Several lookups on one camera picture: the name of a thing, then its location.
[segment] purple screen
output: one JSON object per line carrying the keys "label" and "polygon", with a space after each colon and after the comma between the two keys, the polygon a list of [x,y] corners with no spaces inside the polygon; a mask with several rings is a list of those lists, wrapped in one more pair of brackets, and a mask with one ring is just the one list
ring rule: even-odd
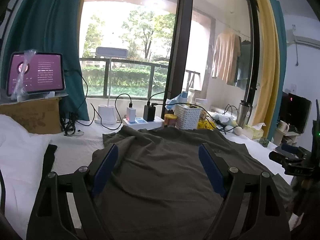
{"label": "purple screen", "polygon": [[[9,95],[13,93],[17,83],[23,59],[23,54],[13,55],[8,84]],[[60,55],[35,54],[27,65],[23,85],[26,92],[62,90]]]}

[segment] hedge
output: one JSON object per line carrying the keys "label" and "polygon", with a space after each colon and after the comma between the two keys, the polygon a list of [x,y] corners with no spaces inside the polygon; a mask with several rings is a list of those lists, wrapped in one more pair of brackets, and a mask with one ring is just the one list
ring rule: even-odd
{"label": "hedge", "polygon": [[[115,68],[111,73],[111,85],[121,87],[148,87],[151,67],[146,69]],[[156,67],[153,77],[153,87],[164,89],[168,69]],[[88,86],[103,86],[104,69],[82,69],[82,76]]]}

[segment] woven plastic basket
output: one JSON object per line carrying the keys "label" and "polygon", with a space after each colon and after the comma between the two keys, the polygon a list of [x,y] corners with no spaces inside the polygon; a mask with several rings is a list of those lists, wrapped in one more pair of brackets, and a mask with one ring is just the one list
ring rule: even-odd
{"label": "woven plastic basket", "polygon": [[201,108],[189,108],[186,105],[176,105],[174,114],[178,116],[176,127],[179,129],[196,129]]}

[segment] balcony railing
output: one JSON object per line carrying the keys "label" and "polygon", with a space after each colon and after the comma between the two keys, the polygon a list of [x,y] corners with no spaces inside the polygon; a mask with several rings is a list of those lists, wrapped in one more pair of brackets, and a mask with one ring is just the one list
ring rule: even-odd
{"label": "balcony railing", "polygon": [[[108,58],[80,58],[83,78],[88,84],[88,97],[108,97]],[[112,59],[111,96],[128,93],[136,99],[146,100],[152,94],[165,89],[168,66],[150,62]],[[186,70],[188,81],[186,91],[193,88],[195,75],[200,73]],[[163,94],[155,97],[162,99]]]}

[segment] black door frame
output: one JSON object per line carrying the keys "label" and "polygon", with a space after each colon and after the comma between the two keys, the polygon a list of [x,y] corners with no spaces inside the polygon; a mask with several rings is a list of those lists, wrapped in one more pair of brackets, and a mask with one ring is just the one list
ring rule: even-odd
{"label": "black door frame", "polygon": [[[244,100],[252,105],[258,79],[260,60],[260,31],[258,20],[258,5],[256,0],[247,0],[250,29],[251,29],[251,59],[248,84],[245,91]],[[176,23],[174,26],[172,49],[169,60],[168,76],[164,93],[164,104],[167,98],[175,98],[182,91],[182,84],[186,68],[188,45],[191,28],[193,0],[178,0]],[[165,107],[162,107],[161,117],[164,118]]]}

